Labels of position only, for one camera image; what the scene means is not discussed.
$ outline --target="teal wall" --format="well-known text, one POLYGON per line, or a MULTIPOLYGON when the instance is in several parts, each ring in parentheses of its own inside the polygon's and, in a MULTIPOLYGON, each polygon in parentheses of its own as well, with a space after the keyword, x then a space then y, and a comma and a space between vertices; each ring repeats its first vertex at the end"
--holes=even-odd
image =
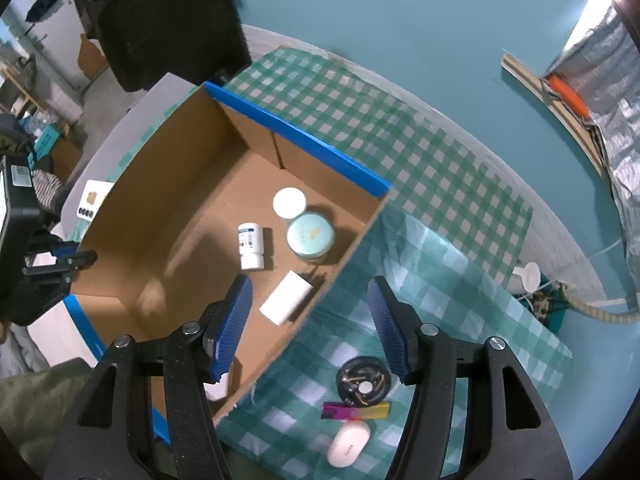
MULTIPOLYGON (((541 75, 587 0, 241 0, 245 23, 347 57, 408 89, 509 164, 585 254, 620 238, 618 213, 586 156, 510 75, 505 50, 541 75)), ((622 246, 593 260, 609 298, 634 289, 622 246)), ((551 407, 576 478, 599 455, 640 386, 640 329, 568 313, 574 368, 551 407)))

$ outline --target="open cardboard box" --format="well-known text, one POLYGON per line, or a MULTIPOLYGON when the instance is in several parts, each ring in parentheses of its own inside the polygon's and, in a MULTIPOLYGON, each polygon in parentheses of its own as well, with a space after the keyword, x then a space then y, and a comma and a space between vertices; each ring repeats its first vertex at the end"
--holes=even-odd
MULTIPOLYGON (((230 374, 226 415, 284 350, 384 202, 389 184, 320 140, 214 85, 205 84, 154 132, 122 173, 81 249, 98 261, 72 286, 108 346, 167 336, 220 300, 240 272, 238 225, 265 229, 266 269, 251 272, 254 302, 230 374), (258 310, 288 270, 312 267, 287 246, 273 211, 283 187, 332 220, 336 241, 314 273, 316 288, 293 320, 276 326, 258 310)), ((152 381, 164 413, 162 380, 152 381)))

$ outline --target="light green jar lid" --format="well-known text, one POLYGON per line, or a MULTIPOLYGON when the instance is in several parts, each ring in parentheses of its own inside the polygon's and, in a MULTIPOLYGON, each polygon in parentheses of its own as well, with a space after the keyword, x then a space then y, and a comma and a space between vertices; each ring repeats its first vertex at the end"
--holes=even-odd
POLYGON ((334 226, 320 213, 302 213, 287 228, 287 244, 302 258, 324 256, 331 249, 334 240, 334 226))

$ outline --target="colorful lighter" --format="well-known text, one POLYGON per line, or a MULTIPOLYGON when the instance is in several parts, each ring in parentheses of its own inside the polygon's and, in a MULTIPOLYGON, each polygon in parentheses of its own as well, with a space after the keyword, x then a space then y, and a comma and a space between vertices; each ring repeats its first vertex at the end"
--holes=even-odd
POLYGON ((324 402, 320 418, 333 420, 365 420, 366 418, 385 418, 389 414, 390 404, 380 402, 368 408, 352 408, 341 402, 324 402))

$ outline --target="checkered tablecloth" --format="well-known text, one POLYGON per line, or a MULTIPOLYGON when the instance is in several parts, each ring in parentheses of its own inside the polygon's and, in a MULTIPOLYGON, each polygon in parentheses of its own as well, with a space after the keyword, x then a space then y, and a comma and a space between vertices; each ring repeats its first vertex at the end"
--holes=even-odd
MULTIPOLYGON (((326 461, 340 422, 320 419, 323 402, 340 400, 335 375, 344 362, 358 355, 385 361, 366 304, 367 283, 376 274, 387 278, 423 322, 450 336, 475 342, 504 338, 542 399, 552 399, 568 370, 569 349, 452 244, 388 204, 293 342, 220 422, 217 433, 224 442, 287 480, 385 477, 412 387, 393 386, 390 416, 369 422, 371 440, 349 468, 335 469, 326 461)), ((465 416, 466 381, 458 380, 443 475, 460 464, 465 416)))
POLYGON ((292 48, 267 54, 227 88, 389 181, 396 203, 506 285, 531 207, 405 102, 337 61, 292 48))

